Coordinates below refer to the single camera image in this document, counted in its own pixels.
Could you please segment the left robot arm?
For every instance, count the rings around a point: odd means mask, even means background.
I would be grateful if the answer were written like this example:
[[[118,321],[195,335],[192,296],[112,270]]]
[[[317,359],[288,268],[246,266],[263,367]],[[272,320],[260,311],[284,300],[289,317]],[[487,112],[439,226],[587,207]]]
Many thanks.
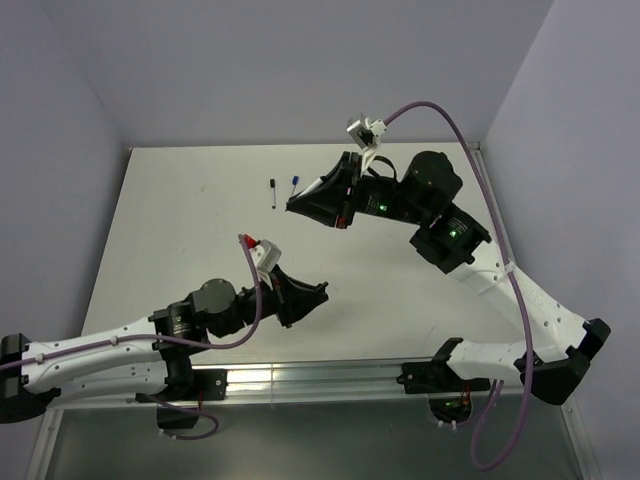
[[[212,337],[251,336],[267,317],[289,328],[328,301],[327,287],[274,268],[251,288],[211,279],[183,300],[109,331],[51,342],[7,335],[1,340],[1,421],[19,423],[52,406],[119,393],[182,400],[195,386],[191,356],[243,343],[212,343]]]

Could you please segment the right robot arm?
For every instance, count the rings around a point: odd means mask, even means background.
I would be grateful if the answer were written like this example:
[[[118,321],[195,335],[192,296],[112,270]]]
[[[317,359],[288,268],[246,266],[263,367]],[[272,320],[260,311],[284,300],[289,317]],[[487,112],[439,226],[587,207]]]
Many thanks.
[[[502,257],[496,237],[455,205],[463,181],[445,154],[416,154],[402,176],[382,176],[370,164],[343,153],[328,174],[289,198],[287,210],[337,229],[348,228],[356,214],[414,225],[410,243],[424,260],[530,329],[528,338],[510,343],[446,340],[430,360],[403,364],[397,381],[406,393],[486,391],[498,380],[564,404],[608,339],[609,325],[561,306]]]

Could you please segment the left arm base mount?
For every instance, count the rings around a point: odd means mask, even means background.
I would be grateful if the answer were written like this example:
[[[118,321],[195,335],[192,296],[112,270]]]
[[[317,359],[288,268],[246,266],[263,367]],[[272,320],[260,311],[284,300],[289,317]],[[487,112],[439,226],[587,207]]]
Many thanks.
[[[137,404],[156,406],[160,434],[175,441],[196,441],[211,437],[220,421],[205,406],[226,397],[225,369],[195,370],[191,383],[178,393],[136,394]]]

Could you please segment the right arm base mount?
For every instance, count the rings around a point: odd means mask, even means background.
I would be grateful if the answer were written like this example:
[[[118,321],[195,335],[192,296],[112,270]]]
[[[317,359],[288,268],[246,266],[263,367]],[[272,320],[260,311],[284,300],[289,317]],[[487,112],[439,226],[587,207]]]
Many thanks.
[[[431,361],[403,363],[396,383],[408,395],[446,394],[446,397],[428,401],[429,412],[438,427],[449,425],[455,429],[471,417],[469,384],[442,364]]]

